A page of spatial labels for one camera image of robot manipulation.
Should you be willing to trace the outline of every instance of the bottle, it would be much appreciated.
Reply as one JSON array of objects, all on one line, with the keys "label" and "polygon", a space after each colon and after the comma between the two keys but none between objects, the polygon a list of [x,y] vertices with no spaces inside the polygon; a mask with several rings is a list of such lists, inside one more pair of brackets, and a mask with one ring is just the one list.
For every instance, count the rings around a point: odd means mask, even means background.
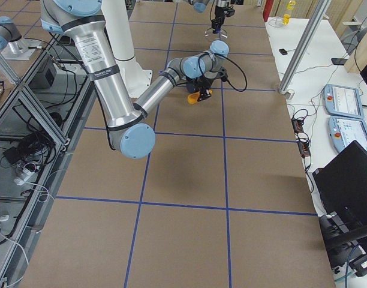
[{"label": "bottle", "polygon": [[288,25],[291,17],[291,12],[294,10],[294,6],[296,5],[296,1],[291,0],[286,6],[286,11],[284,14],[284,20],[282,21],[283,25]]}]

